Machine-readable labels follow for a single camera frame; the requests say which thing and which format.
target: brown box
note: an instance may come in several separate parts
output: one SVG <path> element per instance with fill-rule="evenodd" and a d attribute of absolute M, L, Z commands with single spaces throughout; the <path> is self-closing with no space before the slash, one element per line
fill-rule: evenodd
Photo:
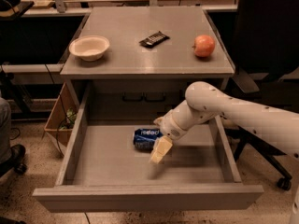
<path fill-rule="evenodd" d="M 64 84 L 44 128 L 44 131 L 50 135 L 55 146 L 59 142 L 66 147 L 72 133 L 72 129 L 59 129 L 66 119 L 66 112 L 69 108 L 72 108 L 76 113 L 78 112 L 69 89 Z"/>

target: chair backrest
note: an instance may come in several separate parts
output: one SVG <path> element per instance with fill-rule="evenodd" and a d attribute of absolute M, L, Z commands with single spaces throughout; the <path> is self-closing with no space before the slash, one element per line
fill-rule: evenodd
<path fill-rule="evenodd" d="M 239 0 L 231 56 L 249 73 L 298 67 L 299 0 Z"/>

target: gray tabletop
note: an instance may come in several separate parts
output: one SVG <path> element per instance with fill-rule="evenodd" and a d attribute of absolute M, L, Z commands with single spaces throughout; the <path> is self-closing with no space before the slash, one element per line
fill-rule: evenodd
<path fill-rule="evenodd" d="M 139 41 L 158 31 L 170 36 L 153 49 Z M 68 78 L 230 77 L 235 71 L 200 7 L 95 7 L 80 36 L 101 35 L 110 41 L 105 55 L 85 62 L 70 55 L 61 75 Z M 212 55 L 193 54 L 194 39 L 211 35 Z"/>

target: drawer handle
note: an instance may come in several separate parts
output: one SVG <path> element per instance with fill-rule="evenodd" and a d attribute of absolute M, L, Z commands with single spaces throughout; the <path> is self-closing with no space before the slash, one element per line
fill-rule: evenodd
<path fill-rule="evenodd" d="M 163 102 L 166 100 L 165 93 L 162 93 L 162 97 L 158 99 L 149 99 L 146 93 L 143 95 L 143 97 L 146 102 Z"/>
<path fill-rule="evenodd" d="M 140 96 L 138 97 L 127 97 L 126 94 L 124 93 L 122 95 L 122 100 L 124 102 L 140 102 L 143 100 L 143 93 L 140 93 Z"/>

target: open drawer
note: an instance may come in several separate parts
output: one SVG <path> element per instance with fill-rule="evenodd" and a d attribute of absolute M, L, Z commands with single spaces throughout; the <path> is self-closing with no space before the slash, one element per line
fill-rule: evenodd
<path fill-rule="evenodd" d="M 33 194 L 51 212 L 245 209 L 263 193 L 242 184 L 219 117 L 194 126 L 154 165 L 133 145 L 134 130 L 150 122 L 101 119 L 114 98 L 91 90 L 90 84 L 55 187 Z"/>

